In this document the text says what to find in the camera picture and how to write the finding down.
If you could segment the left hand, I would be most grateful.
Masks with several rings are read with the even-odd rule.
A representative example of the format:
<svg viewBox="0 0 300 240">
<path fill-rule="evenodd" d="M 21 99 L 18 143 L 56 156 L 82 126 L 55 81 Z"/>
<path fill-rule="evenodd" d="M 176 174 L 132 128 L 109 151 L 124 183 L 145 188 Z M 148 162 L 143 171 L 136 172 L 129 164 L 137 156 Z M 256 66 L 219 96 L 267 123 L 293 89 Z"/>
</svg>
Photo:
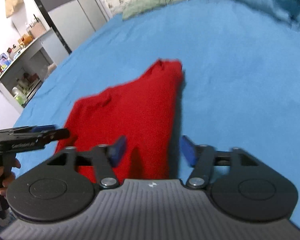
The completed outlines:
<svg viewBox="0 0 300 240">
<path fill-rule="evenodd" d="M 4 179 L 2 180 L 2 187 L 0 188 L 0 195 L 6 196 L 6 191 L 8 188 L 8 185 L 15 180 L 15 173 L 10 171 L 6 175 L 4 175 L 4 167 L 0 166 L 0 177 L 4 176 Z"/>
</svg>

